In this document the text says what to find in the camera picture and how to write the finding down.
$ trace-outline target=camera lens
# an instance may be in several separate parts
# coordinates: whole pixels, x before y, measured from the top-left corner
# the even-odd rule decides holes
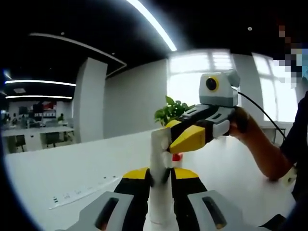
[[[206,80],[206,86],[209,90],[215,90],[217,88],[217,83],[214,79],[208,78]]]

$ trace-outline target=white table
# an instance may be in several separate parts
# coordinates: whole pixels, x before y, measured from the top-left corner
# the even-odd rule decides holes
[[[47,128],[27,128],[27,129],[10,129],[2,131],[2,137],[9,136],[25,136],[26,149],[27,151],[37,151],[43,149],[43,144],[41,140],[42,133],[50,133],[50,132],[65,132],[65,131],[73,131],[73,128],[70,127],[47,127]]]
[[[9,129],[1,132],[3,137],[8,136],[19,136],[27,134],[41,134],[41,133],[50,133],[50,132],[64,132],[64,131],[73,131],[73,128],[66,126],[59,127],[46,127],[46,128],[26,128],[26,129]]]
[[[5,158],[9,177],[25,208],[43,230],[67,229],[79,212],[105,187],[71,204],[49,210],[50,199],[104,176],[121,176],[149,164],[150,131],[106,140],[46,149]],[[269,183],[248,149],[233,137],[213,140],[186,153],[183,167],[199,174],[208,190],[217,190],[243,211],[247,223],[259,226],[276,214],[287,216],[295,201],[281,182]]]

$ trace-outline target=black ceiling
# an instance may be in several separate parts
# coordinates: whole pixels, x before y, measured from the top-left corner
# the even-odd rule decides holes
[[[307,28],[300,9],[211,6],[202,1],[148,0],[143,5],[153,14],[178,51],[198,48],[227,48],[234,53],[258,52],[274,58],[284,55],[287,35],[307,41],[300,28]],[[87,57],[108,63],[108,73],[122,64],[82,46],[29,36],[46,33],[82,42],[127,63],[123,68],[165,58],[170,49],[150,23],[126,0],[8,1],[2,11],[1,59],[12,79],[39,79],[75,83],[78,69]],[[73,96],[74,87],[52,84],[7,84],[4,91],[16,95],[24,88],[31,95]]]

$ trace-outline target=gray gripper housing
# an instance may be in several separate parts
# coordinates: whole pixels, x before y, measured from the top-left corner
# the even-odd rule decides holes
[[[108,219],[107,231],[122,231],[124,219],[133,195],[105,192],[80,211],[79,220],[67,231],[99,231],[99,221],[110,203],[115,207]],[[241,211],[216,191],[188,195],[197,217],[200,231],[216,231],[221,224],[222,231],[268,231],[266,228],[244,224]]]
[[[99,198],[80,211],[79,220],[67,231],[100,231],[99,222],[106,213],[110,204],[115,204],[108,219],[107,231],[122,231],[124,219],[127,214],[133,195],[116,192],[104,192]]]
[[[216,231],[217,224],[222,231],[268,231],[244,224],[241,211],[216,191],[188,195],[197,217],[200,231]]]

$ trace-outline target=computer monitor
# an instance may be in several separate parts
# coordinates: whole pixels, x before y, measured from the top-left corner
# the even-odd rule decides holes
[[[34,104],[33,105],[33,113],[43,113],[44,105],[43,104]]]
[[[27,107],[19,107],[19,114],[20,115],[28,114],[28,108]]]

